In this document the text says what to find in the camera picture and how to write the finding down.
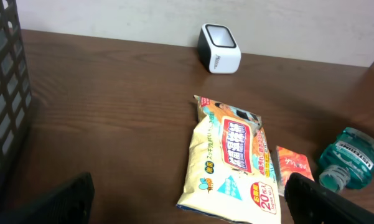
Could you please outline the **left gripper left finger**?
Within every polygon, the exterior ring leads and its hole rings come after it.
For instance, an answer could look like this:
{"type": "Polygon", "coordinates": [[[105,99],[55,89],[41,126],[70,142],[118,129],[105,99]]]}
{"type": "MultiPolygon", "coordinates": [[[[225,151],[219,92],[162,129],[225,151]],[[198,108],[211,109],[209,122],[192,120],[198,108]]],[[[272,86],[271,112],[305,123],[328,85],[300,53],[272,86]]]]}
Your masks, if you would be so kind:
{"type": "Polygon", "coordinates": [[[0,224],[87,224],[94,195],[91,174],[82,172],[28,204],[0,213],[0,224]]]}

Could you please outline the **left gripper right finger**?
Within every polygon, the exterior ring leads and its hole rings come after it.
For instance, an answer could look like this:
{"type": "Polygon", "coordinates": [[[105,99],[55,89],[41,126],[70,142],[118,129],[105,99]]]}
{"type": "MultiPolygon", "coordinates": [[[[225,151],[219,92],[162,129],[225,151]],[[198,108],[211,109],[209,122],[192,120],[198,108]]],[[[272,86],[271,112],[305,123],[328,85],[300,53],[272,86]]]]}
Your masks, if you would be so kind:
{"type": "Polygon", "coordinates": [[[294,172],[284,198],[295,224],[374,224],[374,213],[294,172]]]}

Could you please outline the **small orange snack packet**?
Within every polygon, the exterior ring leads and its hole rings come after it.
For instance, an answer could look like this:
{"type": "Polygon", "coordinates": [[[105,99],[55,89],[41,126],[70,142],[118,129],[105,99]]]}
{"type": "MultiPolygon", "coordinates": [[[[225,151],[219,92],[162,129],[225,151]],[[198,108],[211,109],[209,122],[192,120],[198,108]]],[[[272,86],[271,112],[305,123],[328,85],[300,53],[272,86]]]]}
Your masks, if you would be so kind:
{"type": "Polygon", "coordinates": [[[297,172],[308,179],[314,180],[307,157],[281,146],[271,151],[271,158],[276,174],[278,192],[284,196],[284,189],[290,175],[297,172]]]}

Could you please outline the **teal Listerine mouthwash bottle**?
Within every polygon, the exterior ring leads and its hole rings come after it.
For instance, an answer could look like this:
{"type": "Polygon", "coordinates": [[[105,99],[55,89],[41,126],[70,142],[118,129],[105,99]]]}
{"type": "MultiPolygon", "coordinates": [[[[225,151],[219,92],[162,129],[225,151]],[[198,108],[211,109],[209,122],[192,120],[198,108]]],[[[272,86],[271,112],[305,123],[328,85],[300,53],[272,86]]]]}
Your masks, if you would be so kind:
{"type": "Polygon", "coordinates": [[[329,144],[319,159],[321,186],[340,192],[366,187],[374,173],[374,139],[351,127],[329,144]]]}

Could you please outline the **yellow snack bag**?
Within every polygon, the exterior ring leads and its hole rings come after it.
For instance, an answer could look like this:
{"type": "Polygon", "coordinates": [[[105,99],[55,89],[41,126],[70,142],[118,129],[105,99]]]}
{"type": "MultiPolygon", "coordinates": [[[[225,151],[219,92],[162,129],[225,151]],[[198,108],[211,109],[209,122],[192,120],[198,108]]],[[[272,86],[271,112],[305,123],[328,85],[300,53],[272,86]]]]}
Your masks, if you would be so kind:
{"type": "Polygon", "coordinates": [[[177,207],[230,223],[280,223],[261,116],[196,95],[198,124],[177,207]]]}

